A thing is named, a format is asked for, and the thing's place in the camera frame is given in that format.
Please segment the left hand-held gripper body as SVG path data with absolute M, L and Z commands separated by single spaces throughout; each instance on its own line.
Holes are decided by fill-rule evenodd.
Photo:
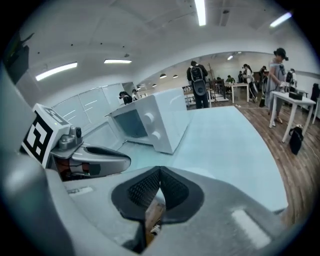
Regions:
M 73 159 L 83 145 L 80 127 L 39 103 L 34 105 L 33 112 L 35 120 L 21 144 L 24 152 L 42 167 L 56 170 L 63 181 L 88 179 L 101 173 L 99 163 Z

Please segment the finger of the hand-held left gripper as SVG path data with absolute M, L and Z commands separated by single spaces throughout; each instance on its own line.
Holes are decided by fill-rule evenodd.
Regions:
M 86 146 L 83 150 L 92 155 L 129 158 L 129 156 L 124 153 L 106 147 Z
M 131 158 L 94 155 L 78 149 L 71 156 L 71 165 L 83 168 L 84 173 L 93 178 L 105 177 L 127 170 L 131 165 Z

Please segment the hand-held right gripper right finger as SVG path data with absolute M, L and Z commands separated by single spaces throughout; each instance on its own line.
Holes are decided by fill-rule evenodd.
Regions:
M 149 246 L 151 256 L 265 256 L 286 227 L 281 218 L 235 186 L 190 171 L 171 171 L 204 193 L 187 221 L 164 224 Z

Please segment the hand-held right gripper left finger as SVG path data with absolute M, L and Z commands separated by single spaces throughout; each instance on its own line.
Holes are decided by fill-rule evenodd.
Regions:
M 147 242 L 146 211 L 160 188 L 160 168 L 67 181 L 66 227 L 77 255 L 159 255 Z

